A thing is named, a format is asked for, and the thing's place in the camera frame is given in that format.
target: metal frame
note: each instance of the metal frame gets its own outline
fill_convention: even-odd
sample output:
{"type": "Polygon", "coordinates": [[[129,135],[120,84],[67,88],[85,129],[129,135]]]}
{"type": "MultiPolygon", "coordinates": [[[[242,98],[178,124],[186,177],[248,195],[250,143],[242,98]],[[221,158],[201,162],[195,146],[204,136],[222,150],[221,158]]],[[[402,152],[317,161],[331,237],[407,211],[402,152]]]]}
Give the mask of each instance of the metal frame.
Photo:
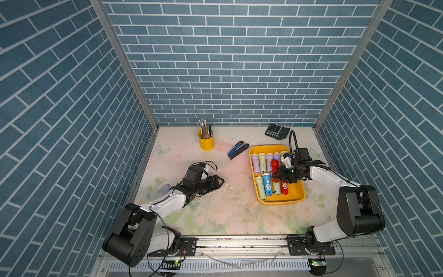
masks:
{"type": "MultiPolygon", "coordinates": [[[[221,259],[223,261],[239,259],[275,259],[278,261],[294,260],[303,258],[312,258],[312,256],[300,255],[290,256],[287,235],[215,235],[215,236],[183,236],[198,238],[195,247],[196,255],[187,256],[188,262],[205,262],[207,260],[221,259]]],[[[374,234],[358,236],[356,238],[346,238],[340,240],[343,248],[344,257],[368,257],[372,258],[380,277],[394,277],[387,258],[374,234]]],[[[327,256],[327,259],[341,259],[342,251],[338,245],[334,245],[336,254],[327,256]]],[[[150,257],[151,264],[156,264],[162,257],[150,257]]],[[[167,257],[167,260],[175,260],[176,257],[167,257]]],[[[105,277],[107,272],[121,271],[110,268],[111,265],[122,262],[111,255],[101,252],[91,276],[105,277]]],[[[137,271],[149,272],[148,268],[138,269],[137,271]]]]}
{"type": "Polygon", "coordinates": [[[143,178],[144,171],[146,170],[146,166],[148,165],[149,156],[152,153],[152,149],[154,148],[155,140],[157,139],[157,135],[159,133],[160,126],[153,130],[151,137],[149,138],[149,144],[146,148],[146,151],[143,155],[143,160],[139,166],[136,177],[134,179],[134,184],[132,185],[131,191],[129,192],[128,198],[126,199],[126,204],[134,202],[136,198],[141,179],[143,178]]]}
{"type": "Polygon", "coordinates": [[[334,171],[337,171],[337,167],[335,166],[334,160],[332,159],[331,154],[329,153],[328,148],[326,147],[323,137],[320,134],[320,132],[313,128],[315,137],[317,138],[317,141],[319,142],[320,148],[322,149],[323,155],[325,156],[326,162],[328,163],[328,166],[332,168],[334,171]]]}
{"type": "MultiPolygon", "coordinates": [[[[157,269],[161,260],[150,261],[142,260],[131,272],[143,272],[149,274],[149,266],[157,269]]],[[[278,260],[260,259],[260,260],[242,260],[242,259],[223,259],[212,260],[208,258],[185,260],[180,264],[179,269],[171,269],[173,265],[162,265],[160,273],[233,273],[238,271],[308,271],[311,270],[307,258],[282,258],[278,260]]],[[[110,261],[107,272],[123,272],[127,274],[128,266],[121,261],[110,261]]]]}
{"type": "Polygon", "coordinates": [[[108,12],[106,11],[105,5],[103,4],[102,0],[90,0],[92,8],[94,9],[94,12],[97,15],[98,20],[101,23],[101,26],[103,27],[103,30],[105,31],[109,42],[111,43],[111,46],[117,55],[117,58],[120,61],[120,64],[126,73],[126,76],[128,77],[129,82],[131,83],[132,88],[134,89],[134,92],[143,108],[143,111],[145,112],[146,116],[148,117],[149,122],[151,123],[154,130],[158,129],[158,124],[155,121],[154,115],[151,112],[151,109],[149,108],[148,102],[146,101],[146,97],[143,94],[143,90],[140,87],[140,83],[137,80],[137,77],[134,73],[134,70],[132,69],[131,64],[129,63],[128,57],[126,56],[123,46],[121,45],[121,42],[118,38],[117,33],[115,32],[115,29],[113,27],[113,24],[111,22],[111,19],[108,15],[108,12]]]}
{"type": "Polygon", "coordinates": [[[355,66],[357,65],[357,62],[360,60],[361,55],[363,55],[363,52],[365,51],[366,47],[368,46],[369,42],[372,39],[372,36],[374,35],[375,31],[378,28],[378,25],[380,25],[381,20],[385,16],[386,12],[388,11],[389,7],[391,6],[393,0],[381,0],[378,6],[375,8],[374,13],[372,14],[371,20],[368,23],[368,26],[363,31],[363,34],[361,35],[360,40],[358,41],[357,46],[354,49],[354,52],[351,55],[351,58],[349,59],[348,63],[346,64],[345,68],[343,69],[342,74],[337,80],[337,83],[335,84],[334,89],[332,90],[328,100],[326,100],[325,106],[323,107],[322,111],[320,112],[319,117],[315,120],[315,127],[318,129],[323,122],[326,119],[326,116],[328,115],[330,109],[335,103],[335,100],[337,100],[338,96],[342,92],[343,87],[345,86],[346,82],[348,81],[349,77],[351,76],[352,71],[354,70],[355,66]]]}

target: brick wallpaper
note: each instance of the brick wallpaper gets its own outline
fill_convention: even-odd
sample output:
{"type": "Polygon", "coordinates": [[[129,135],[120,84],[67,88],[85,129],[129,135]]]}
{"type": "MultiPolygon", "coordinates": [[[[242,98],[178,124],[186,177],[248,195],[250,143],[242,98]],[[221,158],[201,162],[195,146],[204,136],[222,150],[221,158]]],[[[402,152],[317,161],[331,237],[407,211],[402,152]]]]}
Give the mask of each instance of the brick wallpaper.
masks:
{"type": "Polygon", "coordinates": [[[443,276],[443,1],[394,0],[320,132],[345,176],[378,188],[399,276],[443,276]]]}
{"type": "Polygon", "coordinates": [[[88,0],[0,1],[0,276],[90,274],[151,132],[88,0]]]}
{"type": "Polygon", "coordinates": [[[379,0],[104,0],[162,125],[312,125],[379,0]]]}

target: yellow tray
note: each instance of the yellow tray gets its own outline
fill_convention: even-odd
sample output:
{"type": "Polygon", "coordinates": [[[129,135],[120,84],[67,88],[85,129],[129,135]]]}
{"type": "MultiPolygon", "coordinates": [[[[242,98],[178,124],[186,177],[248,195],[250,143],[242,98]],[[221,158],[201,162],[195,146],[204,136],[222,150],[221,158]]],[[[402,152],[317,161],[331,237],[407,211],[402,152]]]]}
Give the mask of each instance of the yellow tray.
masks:
{"type": "Polygon", "coordinates": [[[258,195],[257,184],[255,183],[255,177],[261,176],[261,174],[254,174],[254,169],[252,166],[251,154],[259,154],[259,153],[272,153],[288,151],[289,149],[284,145],[262,145],[252,147],[249,151],[249,161],[251,162],[251,171],[254,179],[254,188],[257,194],[258,200],[263,205],[285,205],[285,204],[294,204],[303,201],[306,198],[306,191],[304,189],[303,183],[301,180],[298,180],[296,183],[288,184],[288,194],[284,195],[271,195],[266,196],[266,200],[262,200],[258,195]]]}

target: tabletop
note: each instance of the tabletop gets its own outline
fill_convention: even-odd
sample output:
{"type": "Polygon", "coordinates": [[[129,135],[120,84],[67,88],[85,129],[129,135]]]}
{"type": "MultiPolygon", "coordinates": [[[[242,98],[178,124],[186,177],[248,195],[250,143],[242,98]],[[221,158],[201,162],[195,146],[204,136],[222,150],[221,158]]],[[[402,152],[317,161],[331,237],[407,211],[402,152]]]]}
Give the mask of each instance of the tabletop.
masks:
{"type": "MultiPolygon", "coordinates": [[[[186,207],[169,214],[165,223],[183,235],[226,234],[302,234],[312,225],[334,219],[338,195],[332,195],[320,183],[304,181],[307,193],[302,202],[265,206],[256,195],[249,149],[257,145],[282,144],[285,140],[266,136],[267,127],[213,127],[215,147],[203,151],[198,139],[199,127],[161,127],[149,157],[134,203],[141,205],[167,193],[168,185],[182,180],[187,168],[195,162],[213,161],[223,186],[186,207]],[[227,156],[238,141],[249,143],[249,149],[230,160],[227,156]]],[[[308,148],[314,160],[326,159],[310,127],[291,127],[300,148],[308,148]]]]}

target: calculator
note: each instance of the calculator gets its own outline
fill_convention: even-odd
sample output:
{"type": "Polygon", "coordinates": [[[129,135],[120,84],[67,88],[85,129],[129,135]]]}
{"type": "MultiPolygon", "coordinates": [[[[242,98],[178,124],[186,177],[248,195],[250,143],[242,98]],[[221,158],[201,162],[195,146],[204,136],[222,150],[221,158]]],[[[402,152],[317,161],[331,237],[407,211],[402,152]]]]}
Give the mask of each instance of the calculator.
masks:
{"type": "Polygon", "coordinates": [[[276,140],[284,140],[289,134],[289,128],[277,126],[274,124],[269,125],[268,129],[264,133],[266,136],[275,138],[276,140]]]}

